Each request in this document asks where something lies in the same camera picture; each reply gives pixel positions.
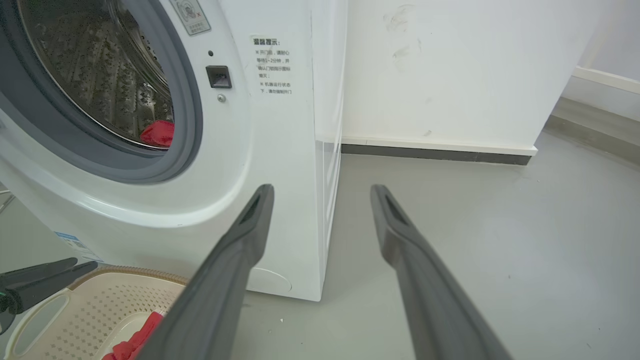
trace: dark baseboard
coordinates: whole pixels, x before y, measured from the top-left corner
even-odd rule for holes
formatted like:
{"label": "dark baseboard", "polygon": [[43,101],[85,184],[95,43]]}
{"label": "dark baseboard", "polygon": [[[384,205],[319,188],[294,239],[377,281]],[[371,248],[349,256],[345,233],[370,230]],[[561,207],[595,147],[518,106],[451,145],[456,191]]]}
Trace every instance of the dark baseboard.
{"label": "dark baseboard", "polygon": [[498,163],[509,165],[526,165],[531,156],[491,154],[489,152],[470,152],[452,150],[414,149],[407,147],[388,147],[371,145],[342,144],[343,154],[395,156],[398,158],[418,158],[434,160],[471,161],[476,163]]}

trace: blue sticker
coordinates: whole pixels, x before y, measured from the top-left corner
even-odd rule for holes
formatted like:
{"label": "blue sticker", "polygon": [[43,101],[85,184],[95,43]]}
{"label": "blue sticker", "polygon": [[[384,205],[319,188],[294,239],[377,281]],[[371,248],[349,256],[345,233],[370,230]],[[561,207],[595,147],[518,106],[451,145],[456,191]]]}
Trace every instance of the blue sticker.
{"label": "blue sticker", "polygon": [[91,249],[84,246],[84,244],[80,241],[79,238],[76,238],[73,235],[59,233],[57,231],[54,231],[54,233],[56,233],[56,235],[58,235],[58,237],[62,241],[64,241],[67,245],[69,245],[72,249],[77,251],[82,258],[87,260],[100,261],[101,263],[104,262],[98,255],[96,255],[93,251],[91,251]]}

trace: stainless steel drum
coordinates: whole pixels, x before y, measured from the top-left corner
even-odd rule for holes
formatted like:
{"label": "stainless steel drum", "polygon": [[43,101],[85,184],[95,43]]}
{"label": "stainless steel drum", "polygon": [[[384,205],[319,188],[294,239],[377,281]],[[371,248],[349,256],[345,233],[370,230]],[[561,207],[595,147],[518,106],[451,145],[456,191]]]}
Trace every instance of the stainless steel drum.
{"label": "stainless steel drum", "polygon": [[38,58],[76,106],[115,136],[167,149],[140,139],[154,121],[173,122],[171,95],[151,43],[119,0],[20,0],[19,12]]}

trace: white washing machine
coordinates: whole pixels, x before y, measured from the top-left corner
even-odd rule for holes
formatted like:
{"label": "white washing machine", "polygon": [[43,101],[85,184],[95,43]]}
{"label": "white washing machine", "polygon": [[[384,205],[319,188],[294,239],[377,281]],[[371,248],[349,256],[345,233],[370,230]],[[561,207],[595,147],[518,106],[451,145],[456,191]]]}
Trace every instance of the white washing machine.
{"label": "white washing machine", "polygon": [[0,182],[78,257],[193,275],[270,183],[248,289],[321,298],[346,0],[5,0],[0,15]]}

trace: white wall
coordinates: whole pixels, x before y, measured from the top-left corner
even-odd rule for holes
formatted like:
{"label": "white wall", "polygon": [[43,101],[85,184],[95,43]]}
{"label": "white wall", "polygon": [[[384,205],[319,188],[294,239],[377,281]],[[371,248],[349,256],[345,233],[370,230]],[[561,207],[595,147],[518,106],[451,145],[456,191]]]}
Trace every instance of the white wall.
{"label": "white wall", "polygon": [[534,154],[607,0],[351,0],[344,143]]}
{"label": "white wall", "polygon": [[[616,0],[579,65],[640,81],[640,1]],[[572,77],[563,97],[640,121],[640,94]]]}

